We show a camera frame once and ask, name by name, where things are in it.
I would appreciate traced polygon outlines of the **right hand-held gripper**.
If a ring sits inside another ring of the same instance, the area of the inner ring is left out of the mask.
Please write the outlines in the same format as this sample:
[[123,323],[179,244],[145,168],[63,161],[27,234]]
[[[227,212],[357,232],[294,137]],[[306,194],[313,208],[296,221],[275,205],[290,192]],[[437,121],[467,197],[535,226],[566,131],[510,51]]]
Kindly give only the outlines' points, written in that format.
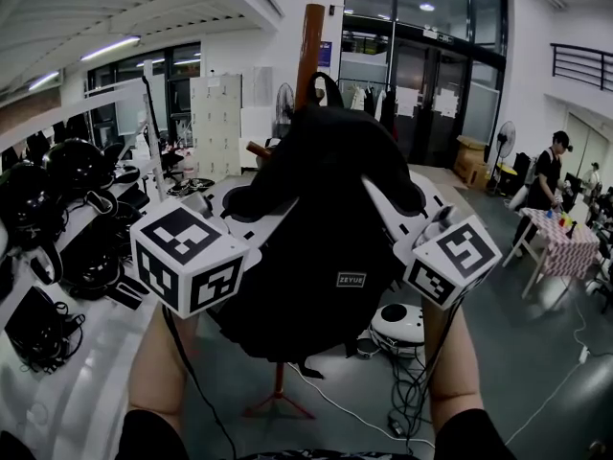
[[402,214],[368,177],[361,181],[394,251],[408,253],[403,282],[447,310],[485,280],[502,253],[478,217],[460,219],[456,206],[448,205],[429,178],[414,171],[410,176],[422,202],[422,210],[412,216]]

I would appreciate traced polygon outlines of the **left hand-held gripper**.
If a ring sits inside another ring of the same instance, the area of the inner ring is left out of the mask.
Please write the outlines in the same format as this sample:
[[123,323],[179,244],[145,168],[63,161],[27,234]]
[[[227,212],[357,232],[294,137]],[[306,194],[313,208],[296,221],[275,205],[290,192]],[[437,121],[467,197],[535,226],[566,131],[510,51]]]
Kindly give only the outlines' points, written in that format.
[[260,217],[251,183],[228,176],[209,189],[209,198],[169,197],[130,228],[137,278],[176,316],[193,316],[239,293],[243,273],[260,261],[259,248],[298,201]]

